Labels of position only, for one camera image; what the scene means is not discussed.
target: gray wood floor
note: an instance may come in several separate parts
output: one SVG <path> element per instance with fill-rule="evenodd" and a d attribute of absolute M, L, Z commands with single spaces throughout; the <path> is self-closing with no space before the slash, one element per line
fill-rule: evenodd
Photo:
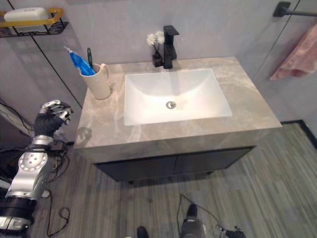
<path fill-rule="evenodd" d="M 59 238 L 134 238 L 139 225 L 147 227 L 152 238 L 176 238 L 180 193 L 212 211 L 226 228 L 240 226 L 247 238 L 317 237 L 317 151 L 296 124 L 284 125 L 229 169 L 209 176 L 130 186 L 73 155 L 68 171 L 51 189 L 54 231 L 63 225 L 59 208 L 71 210 L 69 226 Z M 183 200 L 180 220 L 187 207 Z M 49 200 L 41 200 L 32 238 L 46 237 L 48 211 Z M 208 237 L 219 237 L 215 221 L 203 211 L 199 216 Z"/>

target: marble countertop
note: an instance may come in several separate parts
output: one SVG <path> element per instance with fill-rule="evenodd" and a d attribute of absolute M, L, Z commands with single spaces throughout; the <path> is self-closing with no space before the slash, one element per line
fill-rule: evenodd
<path fill-rule="evenodd" d="M 155 68 L 151 62 L 109 64 L 108 68 L 110 70 L 108 82 L 112 93 L 105 100 L 96 100 L 90 90 L 87 90 L 78 126 L 76 149 L 127 146 L 140 142 L 281 127 L 280 122 L 235 57 L 175 60 L 173 69 Z M 232 110 L 231 117 L 124 125 L 126 74 L 201 68 L 211 68 L 214 71 Z"/>

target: sink drain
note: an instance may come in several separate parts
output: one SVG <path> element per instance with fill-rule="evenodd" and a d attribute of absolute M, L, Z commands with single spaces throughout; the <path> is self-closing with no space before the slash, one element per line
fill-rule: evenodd
<path fill-rule="evenodd" d="M 169 102 L 166 103 L 166 107 L 168 109 L 174 109 L 176 107 L 176 103 L 172 102 L 172 101 L 169 101 Z"/>

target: soap dish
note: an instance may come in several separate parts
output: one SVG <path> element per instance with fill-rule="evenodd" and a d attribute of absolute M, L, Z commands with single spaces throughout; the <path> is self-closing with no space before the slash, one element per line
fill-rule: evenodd
<path fill-rule="evenodd" d="M 49 8 L 48 12 L 51 14 L 52 18 L 47 20 L 32 20 L 32 21 L 12 21 L 5 22 L 0 21 L 0 38 L 5 37 L 20 37 L 20 36 L 43 36 L 43 35 L 58 35 L 64 31 L 68 25 L 67 21 L 62 21 L 61 16 L 64 14 L 62 8 Z M 5 15 L 4 11 L 0 11 L 0 18 L 3 18 Z M 32 25 L 43 25 L 46 31 L 30 31 L 30 32 L 18 32 L 16 26 L 32 26 Z"/>

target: black faucet handle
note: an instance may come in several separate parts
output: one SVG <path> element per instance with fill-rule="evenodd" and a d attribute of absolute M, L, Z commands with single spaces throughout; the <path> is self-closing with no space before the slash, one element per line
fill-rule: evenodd
<path fill-rule="evenodd" d="M 164 34 L 168 36 L 177 36 L 179 35 L 178 31 L 173 26 L 164 26 Z"/>

